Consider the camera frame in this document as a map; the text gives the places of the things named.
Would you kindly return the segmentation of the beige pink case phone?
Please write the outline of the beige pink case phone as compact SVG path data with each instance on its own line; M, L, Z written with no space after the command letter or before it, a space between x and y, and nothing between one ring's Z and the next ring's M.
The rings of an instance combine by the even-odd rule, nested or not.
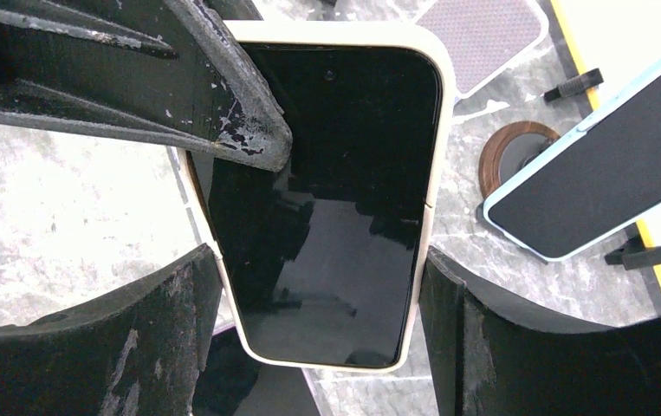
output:
M244 351L382 373L411 344L457 88L402 22L230 21L284 111L279 172L182 152Z

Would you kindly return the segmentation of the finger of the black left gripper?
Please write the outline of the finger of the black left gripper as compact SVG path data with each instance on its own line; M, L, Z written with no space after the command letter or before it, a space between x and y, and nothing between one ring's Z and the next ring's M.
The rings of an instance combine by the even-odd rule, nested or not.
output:
M0 1L0 124L277 172L292 134L228 27L260 16L251 1Z

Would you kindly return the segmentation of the silver metal phone stand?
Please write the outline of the silver metal phone stand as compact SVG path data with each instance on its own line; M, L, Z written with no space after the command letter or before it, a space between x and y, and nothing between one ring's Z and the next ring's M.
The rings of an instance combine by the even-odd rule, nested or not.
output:
M421 10L414 22L436 35L449 52L460 100L541 42L549 26L541 6L529 0L439 0Z

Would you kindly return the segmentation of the lilac case phone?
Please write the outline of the lilac case phone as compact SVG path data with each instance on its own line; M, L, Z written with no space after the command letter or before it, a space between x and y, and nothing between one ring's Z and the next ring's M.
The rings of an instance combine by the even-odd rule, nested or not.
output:
M318 416L299 368L256 361L243 349L235 327L212 336L209 355L192 400L194 415Z

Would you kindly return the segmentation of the blue case phone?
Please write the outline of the blue case phone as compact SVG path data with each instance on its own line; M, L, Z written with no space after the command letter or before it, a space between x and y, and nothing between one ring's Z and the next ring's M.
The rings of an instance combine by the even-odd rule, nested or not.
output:
M661 204L661 70L589 114L493 191L480 218L545 262Z

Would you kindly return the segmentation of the yellow framed whiteboard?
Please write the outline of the yellow framed whiteboard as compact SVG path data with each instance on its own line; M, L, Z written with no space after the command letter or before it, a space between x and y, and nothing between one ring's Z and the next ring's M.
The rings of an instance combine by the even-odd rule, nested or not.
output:
M577 70L599 68L604 76L587 94L593 108L661 70L661 1L554 1L552 7ZM661 246L661 204L637 228L646 246ZM650 292L660 309L661 264L651 270L657 283Z

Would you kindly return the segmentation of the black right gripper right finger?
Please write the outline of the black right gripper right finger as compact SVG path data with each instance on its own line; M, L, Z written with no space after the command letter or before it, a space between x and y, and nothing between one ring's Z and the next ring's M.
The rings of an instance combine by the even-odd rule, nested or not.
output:
M433 247L419 309L443 415L661 415L661 316L581 320Z

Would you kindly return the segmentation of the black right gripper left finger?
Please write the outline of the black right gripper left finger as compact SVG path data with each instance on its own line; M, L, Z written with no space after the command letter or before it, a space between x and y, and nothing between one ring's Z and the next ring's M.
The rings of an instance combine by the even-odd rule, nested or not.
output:
M0 327L0 415L186 415L222 284L200 245L26 326Z

